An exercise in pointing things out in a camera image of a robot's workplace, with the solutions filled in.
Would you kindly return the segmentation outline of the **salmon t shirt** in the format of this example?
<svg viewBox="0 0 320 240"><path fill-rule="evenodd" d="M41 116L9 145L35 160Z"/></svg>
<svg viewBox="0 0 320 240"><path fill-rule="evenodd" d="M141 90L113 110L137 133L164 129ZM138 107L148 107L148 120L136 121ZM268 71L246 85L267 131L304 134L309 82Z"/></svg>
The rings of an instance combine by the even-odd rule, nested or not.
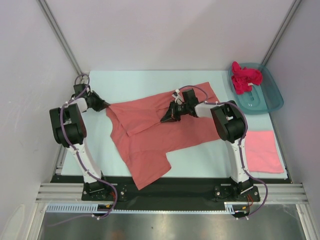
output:
<svg viewBox="0 0 320 240"><path fill-rule="evenodd" d="M174 100L172 91L138 100L113 103L106 109L112 123L110 137L138 190L170 169L168 152L219 140L212 118L183 115L180 121L161 123Z"/></svg>

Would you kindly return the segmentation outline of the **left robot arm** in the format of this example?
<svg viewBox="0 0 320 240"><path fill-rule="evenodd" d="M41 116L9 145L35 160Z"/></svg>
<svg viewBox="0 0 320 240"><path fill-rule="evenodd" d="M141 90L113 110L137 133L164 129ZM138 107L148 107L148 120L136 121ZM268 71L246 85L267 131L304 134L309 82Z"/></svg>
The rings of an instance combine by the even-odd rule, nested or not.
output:
<svg viewBox="0 0 320 240"><path fill-rule="evenodd" d="M55 141L66 148L78 163L83 175L83 201L105 201L116 198L115 190L94 161L87 146L87 129L83 113L88 109L100 112L109 107L109 103L90 89L89 84L79 83L73 86L74 95L62 107L49 110L51 128Z"/></svg>

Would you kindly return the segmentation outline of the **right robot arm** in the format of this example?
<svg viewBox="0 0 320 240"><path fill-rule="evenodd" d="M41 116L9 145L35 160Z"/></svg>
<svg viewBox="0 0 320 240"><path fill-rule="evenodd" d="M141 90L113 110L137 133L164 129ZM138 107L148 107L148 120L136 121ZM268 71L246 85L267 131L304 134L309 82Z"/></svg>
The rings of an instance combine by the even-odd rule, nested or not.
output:
<svg viewBox="0 0 320 240"><path fill-rule="evenodd" d="M251 200L255 193L253 177L249 174L245 156L245 136L248 123L243 113L233 100L227 102L199 102L193 89L172 94L174 100L160 119L161 123L178 122L181 116L213 119L218 136L225 142L230 160L230 186L216 186L214 195L217 199Z"/></svg>

